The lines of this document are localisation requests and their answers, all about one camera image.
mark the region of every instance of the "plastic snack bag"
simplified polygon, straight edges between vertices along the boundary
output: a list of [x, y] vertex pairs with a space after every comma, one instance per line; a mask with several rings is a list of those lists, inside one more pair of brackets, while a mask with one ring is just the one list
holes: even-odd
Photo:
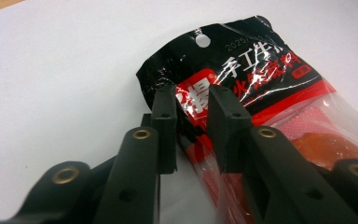
[[358, 159], [358, 113], [309, 64], [256, 16], [212, 24], [180, 35], [145, 61], [137, 73], [146, 102], [176, 85], [180, 144], [219, 211], [219, 223], [253, 223], [241, 175], [219, 174], [205, 133], [209, 86], [233, 91], [252, 123], [280, 129], [310, 162], [332, 169]]

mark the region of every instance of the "orange food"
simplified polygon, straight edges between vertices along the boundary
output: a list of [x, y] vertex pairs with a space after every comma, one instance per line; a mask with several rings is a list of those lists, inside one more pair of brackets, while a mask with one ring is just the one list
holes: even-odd
[[332, 133], [304, 133], [292, 143], [305, 159], [328, 170], [336, 161], [358, 159], [358, 146]]

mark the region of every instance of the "white table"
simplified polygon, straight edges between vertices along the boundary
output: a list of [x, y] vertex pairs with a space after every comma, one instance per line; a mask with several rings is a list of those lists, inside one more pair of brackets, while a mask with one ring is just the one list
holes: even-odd
[[[149, 112], [136, 71], [173, 38], [262, 15], [358, 110], [358, 1], [59, 1], [0, 10], [0, 219], [62, 161], [117, 154]], [[162, 177], [160, 223], [213, 223], [202, 184], [179, 155]]]

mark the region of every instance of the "red stripe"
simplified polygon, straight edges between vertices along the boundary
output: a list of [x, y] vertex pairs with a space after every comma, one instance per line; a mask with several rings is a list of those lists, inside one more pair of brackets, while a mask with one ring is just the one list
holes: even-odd
[[302, 91], [298, 91], [295, 94], [292, 94], [289, 97], [286, 97], [285, 99], [276, 103], [275, 105], [269, 106], [266, 109], [253, 115], [252, 123], [254, 126], [262, 125], [292, 105], [295, 105], [304, 100], [308, 100], [315, 96], [321, 96], [335, 91], [336, 90], [334, 87], [331, 86], [330, 83], [328, 83], [326, 80], [320, 80], [312, 86]]

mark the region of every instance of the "printed number 2025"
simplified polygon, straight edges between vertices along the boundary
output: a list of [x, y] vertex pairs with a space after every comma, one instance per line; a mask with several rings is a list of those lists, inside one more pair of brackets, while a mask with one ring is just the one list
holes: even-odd
[[226, 47], [227, 51], [232, 51], [244, 43], [246, 43], [246, 39], [244, 37], [241, 37], [241, 38], [236, 39], [236, 40], [232, 41], [231, 43], [225, 45], [225, 47]]

